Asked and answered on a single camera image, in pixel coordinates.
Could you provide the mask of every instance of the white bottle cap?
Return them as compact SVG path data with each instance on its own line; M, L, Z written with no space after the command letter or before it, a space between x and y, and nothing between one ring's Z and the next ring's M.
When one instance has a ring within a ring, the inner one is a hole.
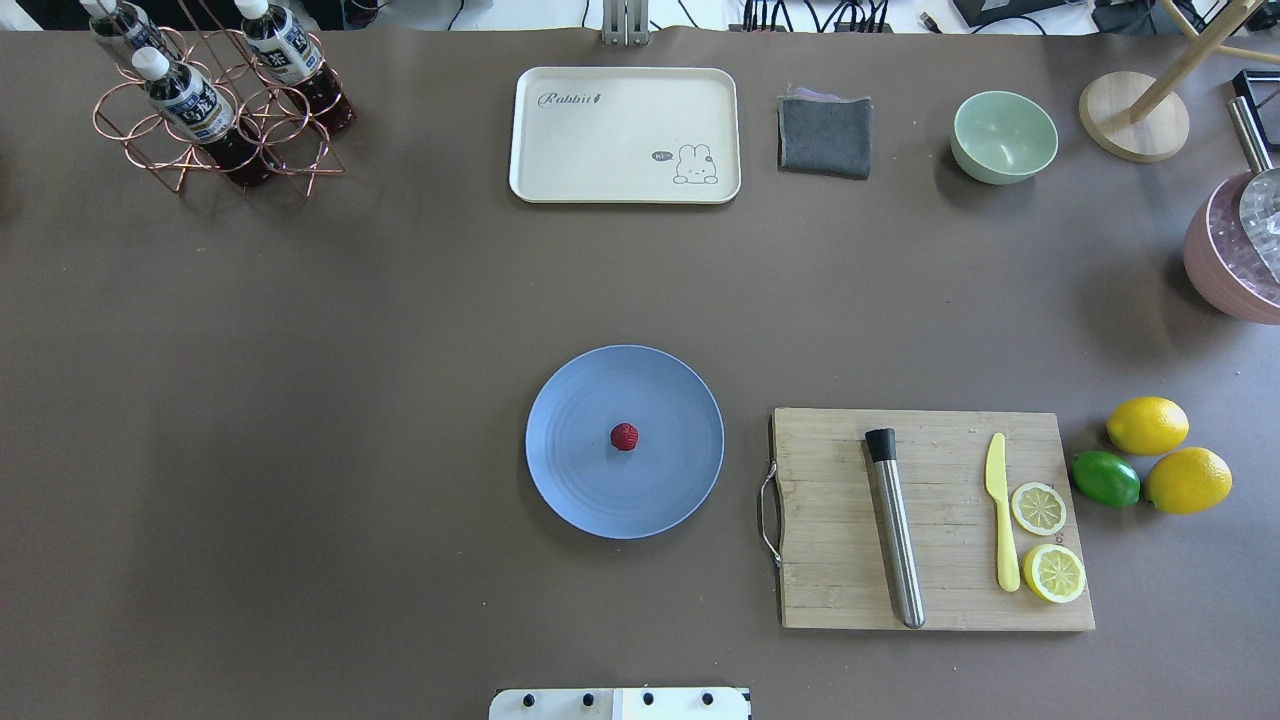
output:
M165 58L155 47L143 47L133 54L133 69L143 79L160 79L169 72L169 58Z
M81 5L95 19L109 18L115 13L115 0L81 0Z
M266 14L266 0L236 0L236 6L239 8L242 15L251 20L256 20Z

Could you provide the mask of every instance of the gray cloth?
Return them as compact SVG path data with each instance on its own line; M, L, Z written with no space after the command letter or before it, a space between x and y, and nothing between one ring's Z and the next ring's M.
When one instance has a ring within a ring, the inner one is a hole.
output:
M803 87L778 97L778 167L867 179L873 117L870 97L846 100Z

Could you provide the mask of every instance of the brown table surface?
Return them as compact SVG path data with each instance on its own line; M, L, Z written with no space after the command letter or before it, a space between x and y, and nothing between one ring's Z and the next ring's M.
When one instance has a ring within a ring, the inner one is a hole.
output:
M325 42L361 117L302 204L169 195L91 129L118 78L87 36L0 35L5 719L462 719L499 688L645 683L749 687L762 719L1280 716L1280 331L1208 306L1180 260L1245 169L1240 61L1197 69L1187 147L1137 165L1076 99L1178 40ZM516 78L557 64L727 70L741 193L521 202ZM776 169L790 85L874 99L869 181ZM1057 122L1032 182L948 155L989 88ZM726 427L703 507L632 542L561 520L522 448L545 379L611 343L687 361ZM1196 516L1078 496L1094 632L781 626L755 519L773 407L1050 411L1070 455L1137 395L1178 400L1235 489Z

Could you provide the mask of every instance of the lemon slice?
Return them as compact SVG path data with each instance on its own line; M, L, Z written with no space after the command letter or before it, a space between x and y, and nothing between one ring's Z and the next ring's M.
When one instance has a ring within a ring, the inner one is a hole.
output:
M1066 524L1062 496L1044 483L1021 486L1009 505L1018 524L1037 536L1052 536Z
M1084 564L1060 544L1039 544L1023 556L1023 578L1050 602L1071 602L1084 592Z

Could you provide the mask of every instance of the green bowl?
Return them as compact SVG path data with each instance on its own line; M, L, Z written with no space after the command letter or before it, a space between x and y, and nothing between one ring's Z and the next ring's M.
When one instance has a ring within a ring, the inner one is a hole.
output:
M960 104L951 123L951 154L974 179L1021 182L1057 155L1057 128L1036 102L1016 92L989 90Z

